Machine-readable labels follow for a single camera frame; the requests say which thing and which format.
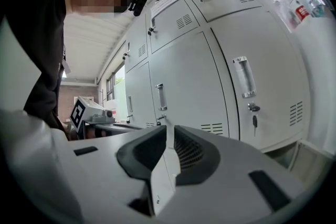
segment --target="sticker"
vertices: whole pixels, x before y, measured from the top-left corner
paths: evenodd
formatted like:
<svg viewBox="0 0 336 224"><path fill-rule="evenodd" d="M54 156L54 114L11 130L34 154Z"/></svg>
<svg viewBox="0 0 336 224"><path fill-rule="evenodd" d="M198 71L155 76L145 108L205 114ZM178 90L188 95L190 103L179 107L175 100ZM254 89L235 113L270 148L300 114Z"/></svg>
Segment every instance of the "sticker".
<svg viewBox="0 0 336 224"><path fill-rule="evenodd" d="M65 74L70 74L71 73L71 70L69 68L69 65L67 62L65 62L65 60L63 59L62 61L62 66L64 67L64 72Z"/></svg>
<svg viewBox="0 0 336 224"><path fill-rule="evenodd" d="M160 12L164 11L166 8L174 4L178 0L160 0L152 8L152 19L157 16Z"/></svg>
<svg viewBox="0 0 336 224"><path fill-rule="evenodd" d="M84 110L85 106L79 100L77 100L70 117L76 128L78 128L79 126L80 120L82 119L84 114Z"/></svg>
<svg viewBox="0 0 336 224"><path fill-rule="evenodd" d="M298 7L295 10L295 13L301 21L309 15L309 12L306 10L306 8L303 5Z"/></svg>

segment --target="white wall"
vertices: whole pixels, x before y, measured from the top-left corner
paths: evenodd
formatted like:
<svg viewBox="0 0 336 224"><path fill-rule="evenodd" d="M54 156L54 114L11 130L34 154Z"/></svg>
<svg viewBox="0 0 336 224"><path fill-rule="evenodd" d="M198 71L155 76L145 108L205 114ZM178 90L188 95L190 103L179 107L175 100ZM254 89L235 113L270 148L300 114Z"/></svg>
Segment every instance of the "white wall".
<svg viewBox="0 0 336 224"><path fill-rule="evenodd" d="M294 34L306 65L311 94L308 141L336 152L336 21L307 17Z"/></svg>

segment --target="label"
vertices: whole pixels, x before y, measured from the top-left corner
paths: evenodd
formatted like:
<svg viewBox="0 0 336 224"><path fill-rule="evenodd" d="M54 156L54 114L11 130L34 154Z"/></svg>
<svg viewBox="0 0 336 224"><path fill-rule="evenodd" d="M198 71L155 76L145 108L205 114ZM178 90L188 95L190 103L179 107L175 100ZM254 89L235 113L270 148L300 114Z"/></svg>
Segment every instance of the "label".
<svg viewBox="0 0 336 224"><path fill-rule="evenodd" d="M292 12L295 13L295 15L300 19L300 21L309 15L309 12L298 0L293 0L290 3L290 8Z"/></svg>
<svg viewBox="0 0 336 224"><path fill-rule="evenodd" d="M306 10L306 8L303 5L298 7L295 10L295 13L301 21L309 15L309 12Z"/></svg>
<svg viewBox="0 0 336 224"><path fill-rule="evenodd" d="M69 68L69 65L67 62L65 62L65 60L63 59L62 61L62 66L64 67L64 72L65 74L70 74L71 71L70 71L70 68Z"/></svg>
<svg viewBox="0 0 336 224"><path fill-rule="evenodd" d="M160 12L164 11L166 8L174 4L178 0L160 0L152 8L152 19L157 16Z"/></svg>

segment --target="white paper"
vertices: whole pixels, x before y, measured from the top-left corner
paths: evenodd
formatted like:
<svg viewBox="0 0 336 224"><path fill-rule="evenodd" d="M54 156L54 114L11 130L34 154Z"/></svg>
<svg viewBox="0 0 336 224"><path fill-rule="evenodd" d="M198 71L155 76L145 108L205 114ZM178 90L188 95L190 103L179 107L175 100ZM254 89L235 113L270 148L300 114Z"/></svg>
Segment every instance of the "white paper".
<svg viewBox="0 0 336 224"><path fill-rule="evenodd" d="M151 13L152 13L152 19L158 15L160 12L168 8L170 5L174 4L178 0L160 0L157 2L152 8L151 8Z"/></svg>
<svg viewBox="0 0 336 224"><path fill-rule="evenodd" d="M71 73L71 70L70 70L70 68L69 68L69 65L68 65L67 62L65 62L64 59L63 59L63 61L62 61L62 66L63 66L63 68L64 68L64 72L65 72L65 74L70 74L70 73Z"/></svg>
<svg viewBox="0 0 336 224"><path fill-rule="evenodd" d="M0 25L0 109L23 110L40 75L4 17Z"/></svg>

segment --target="machine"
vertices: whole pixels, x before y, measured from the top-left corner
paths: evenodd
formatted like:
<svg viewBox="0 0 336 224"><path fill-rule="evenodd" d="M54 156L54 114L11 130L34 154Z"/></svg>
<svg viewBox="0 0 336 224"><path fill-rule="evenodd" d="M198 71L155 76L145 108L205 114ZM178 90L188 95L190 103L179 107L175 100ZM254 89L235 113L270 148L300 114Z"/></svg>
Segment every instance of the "machine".
<svg viewBox="0 0 336 224"><path fill-rule="evenodd" d="M190 127L174 127L174 163L166 126L69 142L21 112L2 111L0 121L10 172L56 223L248 222L281 215L303 192L259 150Z"/></svg>

